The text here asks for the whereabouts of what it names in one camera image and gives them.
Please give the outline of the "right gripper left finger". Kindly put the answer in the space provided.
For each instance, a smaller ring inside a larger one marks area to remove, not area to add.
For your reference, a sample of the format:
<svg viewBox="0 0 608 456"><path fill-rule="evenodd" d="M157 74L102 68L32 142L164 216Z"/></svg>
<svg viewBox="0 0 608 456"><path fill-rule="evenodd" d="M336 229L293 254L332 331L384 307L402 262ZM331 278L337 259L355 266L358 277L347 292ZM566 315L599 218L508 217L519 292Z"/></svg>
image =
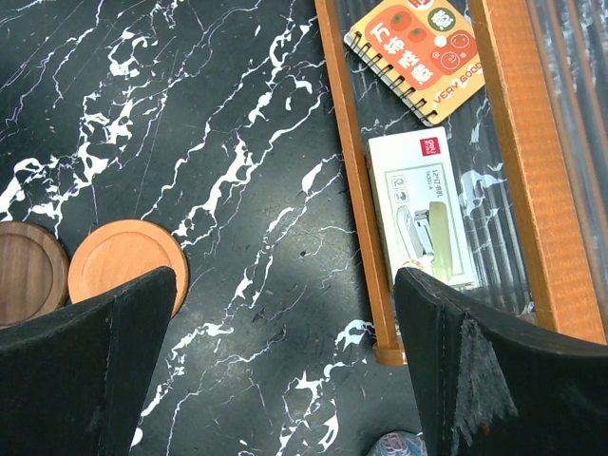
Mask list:
<svg viewBox="0 0 608 456"><path fill-rule="evenodd" d="M128 454L176 295L159 267L2 330L2 454Z"/></svg>

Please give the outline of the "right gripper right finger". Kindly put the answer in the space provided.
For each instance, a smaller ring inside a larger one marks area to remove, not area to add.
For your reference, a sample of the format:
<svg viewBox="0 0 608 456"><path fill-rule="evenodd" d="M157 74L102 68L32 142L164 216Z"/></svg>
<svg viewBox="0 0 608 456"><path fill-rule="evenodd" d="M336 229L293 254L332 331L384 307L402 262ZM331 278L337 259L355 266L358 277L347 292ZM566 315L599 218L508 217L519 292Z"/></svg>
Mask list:
<svg viewBox="0 0 608 456"><path fill-rule="evenodd" d="M414 268L394 301L431 455L603 455L607 349L488 307Z"/></svg>

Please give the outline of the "dark wood coaster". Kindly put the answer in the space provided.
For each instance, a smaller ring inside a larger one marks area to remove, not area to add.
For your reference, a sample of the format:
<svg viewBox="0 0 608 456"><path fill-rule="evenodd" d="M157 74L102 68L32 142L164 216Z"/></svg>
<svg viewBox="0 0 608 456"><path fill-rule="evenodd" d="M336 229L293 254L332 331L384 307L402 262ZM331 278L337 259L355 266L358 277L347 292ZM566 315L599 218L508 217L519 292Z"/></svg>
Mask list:
<svg viewBox="0 0 608 456"><path fill-rule="evenodd" d="M47 229L1 223L1 327L49 314L67 302L68 258Z"/></svg>

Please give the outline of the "light wood coaster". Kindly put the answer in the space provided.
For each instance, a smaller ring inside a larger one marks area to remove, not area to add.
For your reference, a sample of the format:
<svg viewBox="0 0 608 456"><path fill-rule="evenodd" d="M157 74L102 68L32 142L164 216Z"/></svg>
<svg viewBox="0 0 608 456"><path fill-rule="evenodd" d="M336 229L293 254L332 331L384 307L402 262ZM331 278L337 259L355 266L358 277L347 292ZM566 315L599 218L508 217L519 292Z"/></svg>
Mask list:
<svg viewBox="0 0 608 456"><path fill-rule="evenodd" d="M80 303L159 267L175 273L172 314L177 314L189 284L188 262L178 242L149 221L113 221L89 234L75 251L68 268L68 294L73 303Z"/></svg>

